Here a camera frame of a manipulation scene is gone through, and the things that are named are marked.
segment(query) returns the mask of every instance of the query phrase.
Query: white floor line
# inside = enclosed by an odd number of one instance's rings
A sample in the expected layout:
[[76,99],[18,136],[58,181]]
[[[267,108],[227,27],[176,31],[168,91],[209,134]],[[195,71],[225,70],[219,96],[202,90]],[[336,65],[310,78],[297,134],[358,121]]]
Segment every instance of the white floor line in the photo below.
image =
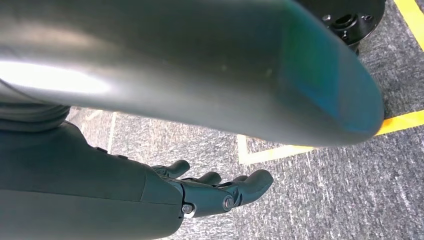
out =
[[112,120],[110,123],[109,141],[107,142],[107,152],[110,154],[112,150],[112,142],[115,134],[115,124],[117,121],[117,112],[112,113]]

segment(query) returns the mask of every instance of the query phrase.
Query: robotic hand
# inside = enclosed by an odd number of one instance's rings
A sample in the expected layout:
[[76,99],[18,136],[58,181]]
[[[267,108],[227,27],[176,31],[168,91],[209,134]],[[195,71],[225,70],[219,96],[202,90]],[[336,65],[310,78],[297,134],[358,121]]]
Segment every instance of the robotic hand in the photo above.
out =
[[257,170],[249,177],[241,175],[233,181],[220,184],[221,176],[213,171],[200,178],[180,177],[190,169],[185,160],[176,161],[169,167],[153,166],[157,174],[176,187],[182,194],[181,211],[188,218],[223,214],[235,207],[258,200],[273,183],[266,170]]
[[0,239],[163,238],[184,217],[226,213],[273,183],[266,170],[222,184],[212,171],[176,179],[190,169],[185,160],[151,167],[111,155],[66,121],[40,132],[0,130],[0,143]]

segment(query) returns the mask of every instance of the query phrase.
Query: yellow line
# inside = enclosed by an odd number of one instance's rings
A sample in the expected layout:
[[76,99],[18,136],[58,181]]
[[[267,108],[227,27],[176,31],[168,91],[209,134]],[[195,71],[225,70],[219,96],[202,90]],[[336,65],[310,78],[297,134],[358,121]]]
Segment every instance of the yellow line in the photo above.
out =
[[421,49],[424,51],[424,14],[414,0],[394,0]]
[[[418,127],[424,125],[424,110],[410,112],[404,115],[395,116],[389,119],[384,120],[380,131],[377,135],[388,134],[404,129],[409,129],[413,127]],[[275,159],[282,159],[290,157],[297,154],[304,154],[309,151],[314,150],[311,146],[295,146],[295,145],[285,145],[281,147],[276,147],[273,149],[268,149],[265,151],[255,152],[248,154],[246,143],[244,143],[245,151],[241,152],[239,145],[238,148],[238,162],[240,164],[256,164],[261,162],[267,162]]]
[[414,111],[384,120],[383,125],[381,126],[380,131],[377,132],[376,136],[421,125],[424,125],[424,110]]

